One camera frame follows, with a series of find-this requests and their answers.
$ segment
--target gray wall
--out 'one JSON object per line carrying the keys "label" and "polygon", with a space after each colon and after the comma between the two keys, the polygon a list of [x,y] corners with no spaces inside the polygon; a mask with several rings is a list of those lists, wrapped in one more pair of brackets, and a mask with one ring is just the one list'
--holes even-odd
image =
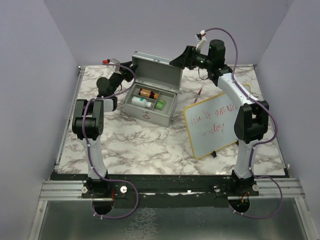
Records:
{"label": "gray wall", "polygon": [[290,172],[299,177],[320,234],[320,1],[295,0],[257,67]]}
{"label": "gray wall", "polygon": [[0,3],[0,239],[28,238],[78,65],[42,0]]}
{"label": "gray wall", "polygon": [[[74,58],[81,65],[103,59],[128,61],[134,51],[173,59],[195,45],[200,30],[229,30],[240,64],[257,64],[293,0],[44,0]],[[235,60],[222,32],[208,40],[226,42],[227,63]]]}

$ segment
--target toolbox lid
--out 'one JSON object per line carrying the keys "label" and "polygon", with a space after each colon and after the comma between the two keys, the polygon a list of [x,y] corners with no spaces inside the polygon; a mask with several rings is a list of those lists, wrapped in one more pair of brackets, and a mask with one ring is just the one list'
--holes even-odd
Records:
{"label": "toolbox lid", "polygon": [[138,65],[135,75],[138,83],[178,93],[182,69],[169,65],[170,59],[135,51],[132,64]]}

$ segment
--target screw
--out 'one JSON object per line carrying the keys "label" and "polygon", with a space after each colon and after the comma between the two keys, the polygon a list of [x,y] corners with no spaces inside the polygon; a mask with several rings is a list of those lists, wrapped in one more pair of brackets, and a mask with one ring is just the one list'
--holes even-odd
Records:
{"label": "screw", "polygon": [[81,188],[81,193],[86,194],[87,192],[88,192],[88,188],[86,188],[85,186]]}
{"label": "screw", "polygon": [[122,186],[121,188],[120,188],[120,192],[121,193],[123,193],[123,194],[125,194],[126,192],[127,192],[127,187],[126,186]]}
{"label": "screw", "polygon": [[257,184],[253,184],[252,185],[252,189],[253,189],[253,191],[258,192],[259,191],[259,186]]}
{"label": "screw", "polygon": [[219,187],[217,187],[217,186],[214,186],[214,187],[213,187],[213,190],[214,190],[216,193],[218,193],[218,192],[220,192],[221,189],[220,189]]}

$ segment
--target metal toolbox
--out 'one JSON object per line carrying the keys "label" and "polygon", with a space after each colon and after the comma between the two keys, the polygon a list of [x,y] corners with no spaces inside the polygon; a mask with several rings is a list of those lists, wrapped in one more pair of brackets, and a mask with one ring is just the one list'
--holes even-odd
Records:
{"label": "metal toolbox", "polygon": [[[168,127],[177,106],[182,70],[169,65],[169,59],[137,51],[132,55],[132,62],[138,65],[135,71],[136,83],[125,96],[124,112],[129,117]],[[153,91],[158,94],[157,99],[140,96],[140,89]],[[152,107],[132,105],[133,97],[146,99],[152,103]],[[166,101],[161,110],[155,108],[159,100]]]}

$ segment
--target whiteboard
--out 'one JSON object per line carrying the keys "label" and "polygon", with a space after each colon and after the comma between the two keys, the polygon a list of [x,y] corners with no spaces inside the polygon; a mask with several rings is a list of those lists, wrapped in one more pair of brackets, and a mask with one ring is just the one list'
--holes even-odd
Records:
{"label": "whiteboard", "polygon": [[[243,86],[251,91],[248,84]],[[234,125],[238,111],[224,92],[184,109],[184,120],[195,159],[237,142]]]}

